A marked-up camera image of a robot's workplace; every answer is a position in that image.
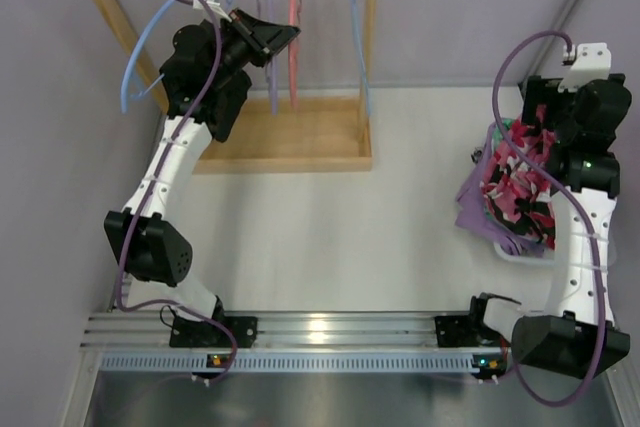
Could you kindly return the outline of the lilac plastic hanger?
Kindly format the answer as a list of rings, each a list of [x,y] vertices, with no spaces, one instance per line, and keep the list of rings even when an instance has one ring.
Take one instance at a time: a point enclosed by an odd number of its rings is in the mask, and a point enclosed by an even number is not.
[[[256,0],[258,12],[261,12],[261,0]],[[267,20],[273,22],[275,20],[273,0],[265,0]],[[277,61],[273,58],[265,67],[265,79],[268,84],[268,95],[271,106],[271,113],[276,115],[278,112],[278,87],[277,87]]]

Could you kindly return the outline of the light blue plastic hanger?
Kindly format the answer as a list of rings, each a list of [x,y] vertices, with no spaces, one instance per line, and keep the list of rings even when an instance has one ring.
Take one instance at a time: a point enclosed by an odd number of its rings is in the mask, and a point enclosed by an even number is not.
[[[119,92],[120,112],[127,114],[129,112],[129,104],[131,102],[137,102],[146,96],[148,96],[152,90],[160,83],[164,78],[163,74],[158,73],[158,69],[152,67],[151,80],[145,81],[142,79],[142,75],[136,73],[136,66],[141,59],[143,50],[149,37],[152,35],[157,24],[161,21],[167,11],[175,3],[187,3],[192,5],[194,0],[166,0],[162,6],[154,13],[150,18],[138,40],[135,42],[132,52],[129,54],[129,60],[127,61]],[[233,6],[234,0],[222,0],[222,7],[219,11],[228,12]]]

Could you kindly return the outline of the pink camouflage trousers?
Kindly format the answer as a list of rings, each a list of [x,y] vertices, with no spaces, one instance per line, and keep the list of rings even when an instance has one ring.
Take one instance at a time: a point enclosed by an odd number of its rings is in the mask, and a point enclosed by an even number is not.
[[[545,113],[546,107],[539,105],[531,125],[519,118],[503,121],[511,140],[540,167],[548,161],[555,142],[554,133],[543,126]],[[555,248],[551,184],[515,153],[497,128],[480,188],[488,216],[545,250]]]

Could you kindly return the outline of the black trousers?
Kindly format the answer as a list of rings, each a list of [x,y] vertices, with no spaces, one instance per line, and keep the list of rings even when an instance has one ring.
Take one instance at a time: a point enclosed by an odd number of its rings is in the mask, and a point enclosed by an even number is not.
[[[240,70],[224,85],[214,90],[213,107],[208,125],[215,141],[224,143],[228,140],[251,86],[249,75],[244,70]]]

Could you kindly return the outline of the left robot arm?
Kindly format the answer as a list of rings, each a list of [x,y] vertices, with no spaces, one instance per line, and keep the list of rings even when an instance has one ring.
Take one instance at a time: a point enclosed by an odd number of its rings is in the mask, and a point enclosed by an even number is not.
[[[245,68],[266,66],[297,39],[297,26],[270,23],[235,9],[219,21],[180,28],[160,68],[169,100],[157,150],[138,189],[104,229],[130,290],[124,312],[167,307],[170,346],[233,347],[233,323],[220,298],[193,271],[191,243],[176,227],[196,164],[213,143],[228,140],[252,81]]]

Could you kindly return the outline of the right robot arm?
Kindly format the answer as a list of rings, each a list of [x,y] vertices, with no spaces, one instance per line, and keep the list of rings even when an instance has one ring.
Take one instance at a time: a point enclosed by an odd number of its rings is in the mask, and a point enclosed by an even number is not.
[[[557,138],[544,169],[556,188],[549,297],[537,313],[495,294],[471,303],[481,329],[501,335],[518,364],[587,380],[629,353],[630,337],[616,328],[606,290],[609,222],[620,190],[620,166],[608,149],[632,103],[624,82],[623,74],[611,74],[573,94],[547,79],[528,82],[524,119],[545,106],[541,122]]]

